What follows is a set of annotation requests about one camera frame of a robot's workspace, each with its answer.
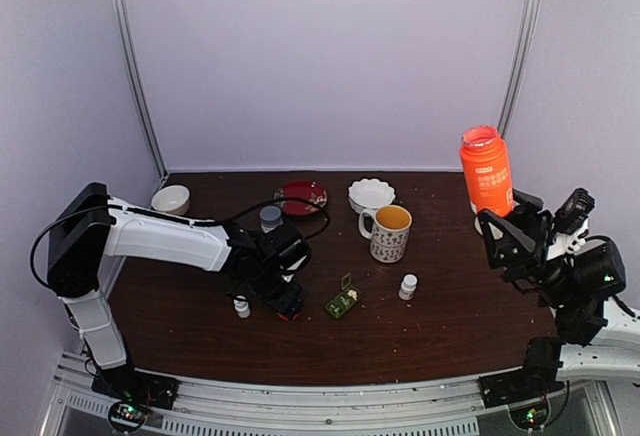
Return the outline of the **orange pill bottle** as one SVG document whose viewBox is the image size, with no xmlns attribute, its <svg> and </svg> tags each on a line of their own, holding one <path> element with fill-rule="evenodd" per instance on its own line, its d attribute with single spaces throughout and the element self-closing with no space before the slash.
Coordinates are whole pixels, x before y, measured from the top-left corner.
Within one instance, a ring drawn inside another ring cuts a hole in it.
<svg viewBox="0 0 640 436">
<path fill-rule="evenodd" d="M 471 208 L 500 217 L 514 208 L 513 185 L 506 142 L 493 126 L 476 126 L 461 138 L 460 159 Z"/>
</svg>

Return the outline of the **green pill organizer box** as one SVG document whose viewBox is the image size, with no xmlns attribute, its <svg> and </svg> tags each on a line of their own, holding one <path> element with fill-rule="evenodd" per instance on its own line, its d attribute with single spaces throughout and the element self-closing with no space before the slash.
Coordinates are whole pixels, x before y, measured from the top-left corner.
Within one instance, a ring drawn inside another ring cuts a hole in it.
<svg viewBox="0 0 640 436">
<path fill-rule="evenodd" d="M 352 274 L 347 272 L 341 278 L 340 291 L 325 304 L 325 311 L 332 319 L 339 320 L 361 300 L 362 291 L 354 285 Z"/>
</svg>

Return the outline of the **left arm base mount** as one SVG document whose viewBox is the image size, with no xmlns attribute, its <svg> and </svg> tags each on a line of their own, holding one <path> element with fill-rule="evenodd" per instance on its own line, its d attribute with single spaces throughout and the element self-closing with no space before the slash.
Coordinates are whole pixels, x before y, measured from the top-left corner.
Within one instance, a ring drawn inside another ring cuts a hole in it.
<svg viewBox="0 0 640 436">
<path fill-rule="evenodd" d="M 179 381 L 168 376 L 138 371 L 120 366 L 97 370 L 93 392 L 116 398 L 134 406 L 171 410 L 176 400 Z"/>
</svg>

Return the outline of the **orange bottle cap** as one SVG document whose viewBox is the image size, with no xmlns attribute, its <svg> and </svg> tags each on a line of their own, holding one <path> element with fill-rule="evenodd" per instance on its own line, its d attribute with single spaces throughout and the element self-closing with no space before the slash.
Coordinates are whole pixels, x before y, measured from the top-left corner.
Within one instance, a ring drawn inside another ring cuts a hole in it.
<svg viewBox="0 0 640 436">
<path fill-rule="evenodd" d="M 295 321 L 297 318 L 299 318 L 299 313 L 286 313 L 286 314 L 282 314 L 282 313 L 278 313 L 277 316 L 282 319 L 283 321 Z"/>
</svg>

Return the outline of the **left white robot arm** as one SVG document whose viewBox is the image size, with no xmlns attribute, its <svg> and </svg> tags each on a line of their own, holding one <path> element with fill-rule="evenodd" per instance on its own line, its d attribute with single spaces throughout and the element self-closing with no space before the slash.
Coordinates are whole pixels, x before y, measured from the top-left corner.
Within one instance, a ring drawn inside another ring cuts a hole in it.
<svg viewBox="0 0 640 436">
<path fill-rule="evenodd" d="M 100 289 L 104 257 L 142 258 L 221 273 L 286 320 L 301 312 L 305 295 L 294 274 L 311 258 L 304 236 L 284 221 L 268 233 L 243 228 L 237 217 L 191 219 L 131 205 L 104 184 L 83 188 L 36 237 L 47 244 L 39 283 L 66 306 L 90 350 L 96 370 L 123 400 L 144 389 L 125 340 Z"/>
</svg>

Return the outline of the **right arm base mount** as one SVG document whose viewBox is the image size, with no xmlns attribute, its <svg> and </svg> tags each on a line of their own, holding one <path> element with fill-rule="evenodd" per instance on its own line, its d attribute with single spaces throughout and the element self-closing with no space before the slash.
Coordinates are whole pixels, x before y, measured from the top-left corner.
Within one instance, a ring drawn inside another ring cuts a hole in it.
<svg viewBox="0 0 640 436">
<path fill-rule="evenodd" d="M 497 373 L 478 380 L 486 408 L 510 405 L 560 391 L 564 384 L 556 380 L 556 369 L 527 369 Z"/>
</svg>

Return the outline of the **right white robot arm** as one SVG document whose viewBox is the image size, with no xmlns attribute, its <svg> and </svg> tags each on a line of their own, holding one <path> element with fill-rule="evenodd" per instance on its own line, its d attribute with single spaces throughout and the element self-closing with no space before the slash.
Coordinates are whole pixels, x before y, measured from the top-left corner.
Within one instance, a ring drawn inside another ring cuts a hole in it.
<svg viewBox="0 0 640 436">
<path fill-rule="evenodd" d="M 532 339 L 513 375 L 513 389 L 530 398 L 568 368 L 566 348 L 618 346 L 637 352 L 639 316 L 619 297 L 626 270 L 616 243 L 589 230 L 595 200 L 586 189 L 575 189 L 556 212 L 521 191 L 515 201 L 509 214 L 482 209 L 477 221 L 490 267 L 553 313 L 557 335 Z"/>
</svg>

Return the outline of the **white labelled pill bottle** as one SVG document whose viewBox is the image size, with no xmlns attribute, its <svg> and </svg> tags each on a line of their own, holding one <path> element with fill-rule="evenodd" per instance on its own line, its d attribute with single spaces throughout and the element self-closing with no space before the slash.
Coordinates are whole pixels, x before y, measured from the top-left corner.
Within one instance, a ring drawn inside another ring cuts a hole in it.
<svg viewBox="0 0 640 436">
<path fill-rule="evenodd" d="M 398 296 L 404 301 L 409 301 L 413 298 L 415 290 L 417 288 L 418 278 L 414 274 L 406 274 L 399 287 Z"/>
</svg>

